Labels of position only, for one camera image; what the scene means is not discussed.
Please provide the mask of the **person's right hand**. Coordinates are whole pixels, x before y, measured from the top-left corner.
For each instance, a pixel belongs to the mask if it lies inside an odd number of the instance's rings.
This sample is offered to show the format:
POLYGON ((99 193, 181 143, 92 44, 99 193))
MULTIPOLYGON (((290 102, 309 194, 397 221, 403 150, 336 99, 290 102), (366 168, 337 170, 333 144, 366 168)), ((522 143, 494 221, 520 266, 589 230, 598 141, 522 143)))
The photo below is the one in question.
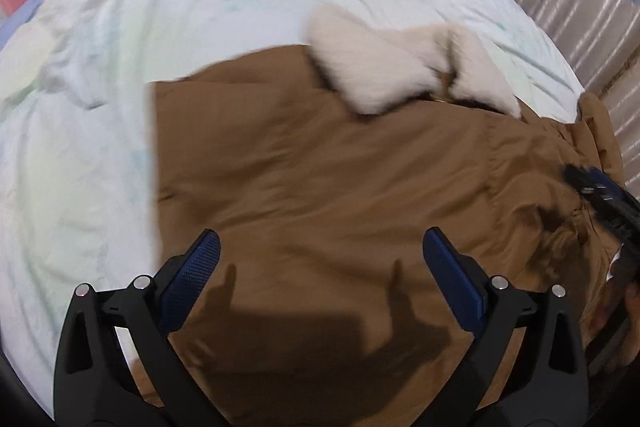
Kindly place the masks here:
POLYGON ((614 309, 623 303, 629 319, 629 331, 618 352, 623 365, 630 363, 639 353, 639 284, 629 274, 630 270, 630 261, 619 254, 610 266, 610 276, 589 324, 591 335, 600 333, 614 309))

